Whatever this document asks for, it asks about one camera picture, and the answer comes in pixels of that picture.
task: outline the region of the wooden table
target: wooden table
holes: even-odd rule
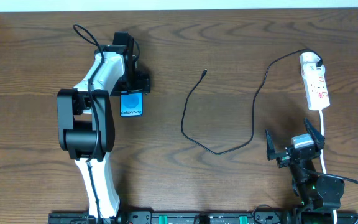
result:
[[[277,147],[305,133],[307,108],[297,56],[270,69],[256,99],[255,136],[247,147],[214,156],[180,132],[223,151],[249,139],[252,98],[267,65],[310,47],[324,58],[331,106],[324,110],[326,164],[358,180],[358,9],[0,13],[0,223],[45,223],[54,210],[87,210],[80,171],[60,149],[56,95],[93,64],[94,46],[115,31],[139,42],[141,69],[152,76],[144,115],[119,116],[111,162],[124,205],[154,210],[253,210],[300,204],[288,169],[266,160],[264,130]],[[319,160],[314,163],[319,169]],[[341,210],[358,212],[358,186],[346,183]]]

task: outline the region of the black cord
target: black cord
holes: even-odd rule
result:
[[[103,223],[103,219],[101,218],[101,214],[100,214],[99,198],[98,198],[98,194],[96,193],[96,187],[94,186],[94,181],[93,181],[92,166],[90,162],[87,162],[86,165],[88,166],[89,178],[91,179],[92,191],[96,203],[96,210],[98,211],[98,223]]]
[[[89,39],[87,39],[86,37],[84,37],[77,30],[77,27],[79,27],[81,30],[86,32],[92,38],[93,42],[90,41]],[[98,73],[99,69],[101,68],[102,64],[104,63],[104,55],[103,55],[103,51],[102,51],[102,48],[101,48],[99,42],[96,40],[96,38],[94,38],[94,36],[91,34],[91,32],[89,32],[87,29],[85,29],[83,26],[81,26],[79,24],[74,24],[73,29],[80,37],[82,37],[82,39],[86,40],[87,42],[89,42],[92,45],[97,46],[98,50],[100,52],[101,58],[102,58],[100,61],[100,64],[98,65],[98,67],[96,67],[95,71],[92,73],[91,77],[88,79],[89,100],[91,102],[91,109],[92,109],[92,113],[93,113],[94,120],[95,120],[95,126],[96,126],[96,139],[95,139],[94,148],[93,148],[92,154],[90,155],[89,159],[86,160],[86,162],[89,162],[90,160],[92,160],[94,158],[94,156],[96,154],[96,150],[98,149],[99,142],[100,142],[99,118],[98,118],[98,112],[96,111],[96,106],[95,106],[93,95],[92,95],[91,85],[93,85],[94,76]]]
[[[137,47],[137,55],[134,59],[134,62],[138,61],[139,57],[140,57],[140,47],[139,47],[139,44],[137,43],[137,41],[135,40],[135,44],[136,44],[136,47]]]
[[[255,95],[254,95],[254,100],[252,101],[251,137],[250,137],[250,139],[249,139],[247,142],[245,142],[244,144],[241,144],[241,145],[239,145],[239,146],[233,147],[233,148],[231,148],[231,149],[228,149],[228,150],[226,150],[226,151],[223,151],[223,152],[214,152],[214,151],[210,150],[209,148],[207,148],[206,146],[204,146],[203,144],[199,143],[198,141],[195,141],[194,139],[188,137],[188,136],[185,134],[185,132],[183,131],[183,121],[184,121],[184,119],[185,119],[187,101],[189,100],[189,97],[190,97],[191,93],[196,89],[196,87],[198,86],[198,84],[200,84],[200,82],[202,81],[202,79],[203,79],[204,76],[206,75],[206,72],[207,72],[206,70],[203,71],[203,73],[201,74],[200,80],[199,80],[198,83],[193,87],[193,89],[191,89],[191,91],[189,92],[189,94],[188,94],[188,96],[187,96],[187,99],[186,99],[186,102],[185,102],[185,109],[183,110],[183,116],[181,117],[181,124],[180,124],[180,130],[181,130],[182,135],[183,135],[185,138],[187,138],[188,140],[190,140],[191,142],[193,142],[193,143],[195,143],[195,144],[201,146],[202,148],[204,148],[204,149],[207,150],[208,152],[210,152],[210,153],[212,153],[212,154],[214,154],[214,155],[217,155],[217,156],[220,156],[220,155],[223,155],[223,154],[225,154],[225,153],[234,151],[234,150],[236,150],[236,149],[240,149],[240,148],[242,148],[242,147],[248,145],[248,144],[252,141],[252,138],[254,138],[255,99],[256,99],[256,96],[258,95],[260,89],[262,89],[263,85],[264,85],[265,82],[266,82],[267,74],[269,73],[270,67],[271,67],[274,63],[278,62],[279,60],[281,60],[281,59],[283,59],[283,58],[286,58],[286,57],[288,57],[288,56],[291,56],[291,55],[293,55],[293,54],[299,53],[299,52],[313,52],[313,53],[315,53],[315,54],[320,58],[320,61],[318,62],[318,64],[317,64],[316,66],[317,66],[317,67],[320,67],[320,66],[321,66],[321,65],[320,65],[320,66],[318,66],[318,65],[319,65],[320,63],[322,64],[323,58],[321,58],[314,50],[311,50],[311,49],[301,49],[301,50],[294,51],[294,52],[289,53],[289,54],[287,54],[287,55],[284,55],[284,56],[282,56],[282,57],[280,57],[280,58],[274,60],[272,63],[270,63],[270,65],[269,65],[269,66],[267,67],[267,69],[266,69],[266,73],[265,73],[264,80],[263,80],[262,84],[260,84],[259,88],[257,89],[257,91],[256,91],[256,93],[255,93]]]
[[[81,30],[86,32],[92,38],[93,42],[90,41],[89,39],[87,39],[86,37],[84,37],[80,32],[78,32],[77,27],[79,27]],[[88,94],[89,94],[89,100],[91,102],[92,114],[93,114],[94,121],[95,121],[96,138],[95,138],[95,144],[94,144],[92,154],[86,160],[86,163],[88,165],[89,178],[91,179],[92,190],[93,190],[93,194],[94,194],[94,197],[95,197],[96,209],[98,211],[98,223],[102,223],[103,219],[101,219],[101,214],[100,214],[99,198],[98,198],[98,195],[96,193],[95,186],[94,186],[94,180],[93,180],[93,175],[92,175],[92,167],[91,167],[90,161],[92,159],[94,159],[96,151],[97,151],[97,149],[98,149],[98,147],[100,145],[99,117],[98,117],[98,112],[96,111],[96,106],[95,106],[94,98],[93,98],[93,95],[92,95],[91,85],[93,85],[94,76],[98,73],[99,69],[102,67],[102,64],[104,64],[104,55],[103,55],[102,48],[99,45],[99,42],[96,40],[96,38],[94,38],[94,36],[87,29],[85,29],[83,26],[81,26],[79,24],[74,24],[73,29],[84,40],[86,40],[87,42],[89,42],[92,45],[97,46],[98,50],[99,50],[99,52],[101,54],[101,61],[100,61],[99,65],[98,65],[98,67],[96,67],[95,71],[92,73],[91,77],[88,79]]]
[[[197,222],[197,219],[199,219],[202,215],[206,215],[206,216],[208,216],[208,214],[207,213],[200,213],[200,214],[198,214],[198,215],[196,215],[195,217],[194,217],[194,220],[193,220],[193,224],[196,224],[196,222]]]
[[[258,223],[258,224],[261,224],[261,223],[255,219],[255,212],[256,212],[256,210],[257,210],[258,208],[260,208],[260,207],[269,207],[270,209],[273,210],[273,208],[272,208],[270,205],[266,205],[266,204],[258,205],[258,206],[254,209],[254,211],[252,212],[252,214],[251,214],[251,218],[252,218],[256,223]],[[281,222],[281,216],[280,216],[275,210],[273,210],[273,212],[274,212],[274,214],[276,214],[277,218],[279,219],[279,222],[278,222],[278,223],[280,223],[280,222]]]
[[[323,176],[323,177],[332,177],[332,178],[335,178],[335,179],[339,179],[339,180],[346,180],[346,181],[349,181],[349,182],[352,182],[354,184],[357,184],[358,185],[358,181],[357,180],[354,180],[354,179],[350,179],[348,177],[341,177],[341,176],[338,176],[338,175],[332,175],[332,174],[322,174],[322,173],[319,173],[319,172],[315,172],[315,171],[312,171],[312,170],[308,170],[304,167],[301,167],[305,172],[309,173],[309,174],[313,174],[313,175],[320,175],[320,176]]]

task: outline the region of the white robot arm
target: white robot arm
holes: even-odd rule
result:
[[[80,168],[89,215],[95,218],[116,217],[120,202],[109,159],[115,135],[109,97],[150,93],[149,76],[135,71],[138,57],[133,57],[133,47],[133,37],[116,32],[112,45],[95,52],[95,62],[84,79],[73,89],[60,90],[57,96],[60,146]],[[81,114],[92,114],[92,121],[76,120],[74,115]]]

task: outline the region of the power strip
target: power strip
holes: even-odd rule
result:
[[[300,56],[301,74],[305,84],[309,110],[322,110],[329,106],[324,65],[317,67],[321,59],[313,52],[305,52]]]

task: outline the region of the green connector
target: green connector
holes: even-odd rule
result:
[[[248,217],[247,216],[240,216],[240,224],[248,224]]]
[[[167,216],[166,215],[160,215],[158,220],[159,220],[160,224],[167,224]]]

